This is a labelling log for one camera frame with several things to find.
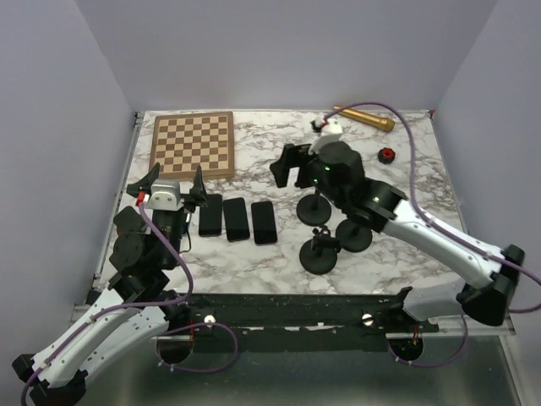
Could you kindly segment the gold cylinder tube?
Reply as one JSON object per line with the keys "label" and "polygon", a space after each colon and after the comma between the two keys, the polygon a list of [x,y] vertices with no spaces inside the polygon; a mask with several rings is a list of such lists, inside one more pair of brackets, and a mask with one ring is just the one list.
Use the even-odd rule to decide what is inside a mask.
{"label": "gold cylinder tube", "polygon": [[367,112],[361,112],[351,107],[345,108],[335,105],[334,110],[335,111],[333,112],[333,114],[341,115],[345,118],[349,118],[353,121],[366,124],[386,133],[391,132],[396,125],[396,122],[391,118],[384,118]]}

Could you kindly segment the black phone stand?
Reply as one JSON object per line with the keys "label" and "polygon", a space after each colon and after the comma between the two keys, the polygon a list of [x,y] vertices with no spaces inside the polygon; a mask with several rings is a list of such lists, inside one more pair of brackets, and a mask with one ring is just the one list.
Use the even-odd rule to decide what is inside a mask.
{"label": "black phone stand", "polygon": [[323,225],[313,229],[312,239],[306,241],[299,251],[299,260],[305,271],[322,276],[334,269],[341,250],[339,239]]}
{"label": "black phone stand", "polygon": [[370,228],[361,226],[349,219],[339,223],[336,229],[336,237],[344,250],[351,253],[365,251],[373,241]]}
{"label": "black phone stand", "polygon": [[303,224],[318,227],[331,218],[331,204],[316,189],[313,194],[305,195],[300,199],[296,213]]}

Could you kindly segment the black mounting rail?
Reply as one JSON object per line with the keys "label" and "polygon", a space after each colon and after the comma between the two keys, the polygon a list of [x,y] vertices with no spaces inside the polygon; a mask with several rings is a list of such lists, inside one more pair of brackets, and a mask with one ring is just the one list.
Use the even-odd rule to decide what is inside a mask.
{"label": "black mounting rail", "polygon": [[384,352],[387,335],[437,332],[402,311],[403,294],[194,294],[170,326],[188,332],[156,339],[168,362],[190,354],[362,350]]}

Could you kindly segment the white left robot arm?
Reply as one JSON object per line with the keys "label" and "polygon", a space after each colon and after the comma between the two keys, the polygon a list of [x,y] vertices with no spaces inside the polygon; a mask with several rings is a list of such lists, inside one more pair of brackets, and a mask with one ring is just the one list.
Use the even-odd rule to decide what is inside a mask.
{"label": "white left robot arm", "polygon": [[136,203],[113,218],[118,236],[109,261],[116,272],[94,304],[54,343],[12,363],[25,384],[22,404],[75,405],[89,382],[132,347],[187,326],[186,303],[193,290],[166,290],[165,272],[186,267],[181,239],[196,208],[206,205],[207,194],[200,167],[187,193],[178,181],[159,174],[156,164],[128,185]]}

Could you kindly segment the wooden chessboard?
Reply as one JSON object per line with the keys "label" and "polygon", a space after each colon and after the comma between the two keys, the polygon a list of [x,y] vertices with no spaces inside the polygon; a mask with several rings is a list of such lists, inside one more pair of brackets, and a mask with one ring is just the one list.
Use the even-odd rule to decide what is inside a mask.
{"label": "wooden chessboard", "polygon": [[235,174],[232,112],[161,115],[155,118],[149,167],[159,177],[190,180],[197,169],[205,179],[230,179]]}

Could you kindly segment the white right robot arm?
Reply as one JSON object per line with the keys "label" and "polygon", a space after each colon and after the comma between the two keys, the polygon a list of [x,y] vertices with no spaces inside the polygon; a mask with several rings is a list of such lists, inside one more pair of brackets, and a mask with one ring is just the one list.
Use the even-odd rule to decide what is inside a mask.
{"label": "white right robot arm", "polygon": [[405,332],[419,321],[467,315],[487,326],[502,325],[519,280],[524,252],[477,241],[414,205],[386,182],[366,177],[360,154],[343,141],[316,153],[286,144],[270,165],[276,186],[287,185],[298,168],[296,187],[313,187],[354,223],[400,239],[447,266],[459,279],[428,288],[404,288],[389,310],[390,324]]}

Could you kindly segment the small black dark mount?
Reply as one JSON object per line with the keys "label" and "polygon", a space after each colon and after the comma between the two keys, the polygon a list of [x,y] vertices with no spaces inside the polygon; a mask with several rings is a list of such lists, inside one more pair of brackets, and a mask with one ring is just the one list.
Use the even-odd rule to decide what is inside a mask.
{"label": "small black dark mount", "polygon": [[117,236],[126,233],[144,233],[146,223],[142,216],[132,207],[124,207],[114,218],[113,224],[116,228]]}

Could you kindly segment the black phone red case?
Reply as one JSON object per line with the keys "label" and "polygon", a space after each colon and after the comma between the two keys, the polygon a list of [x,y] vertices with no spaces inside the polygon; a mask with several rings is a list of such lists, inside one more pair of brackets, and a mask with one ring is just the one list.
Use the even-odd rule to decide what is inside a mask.
{"label": "black phone red case", "polygon": [[264,200],[251,205],[254,242],[256,245],[275,244],[277,242],[274,206]]}

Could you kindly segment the black red knob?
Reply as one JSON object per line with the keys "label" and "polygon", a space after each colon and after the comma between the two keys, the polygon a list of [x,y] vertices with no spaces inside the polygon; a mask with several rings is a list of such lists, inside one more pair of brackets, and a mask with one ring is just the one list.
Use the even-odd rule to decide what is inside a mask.
{"label": "black red knob", "polygon": [[379,162],[385,165],[389,165],[394,162],[396,158],[396,153],[391,148],[384,147],[378,151],[377,157]]}

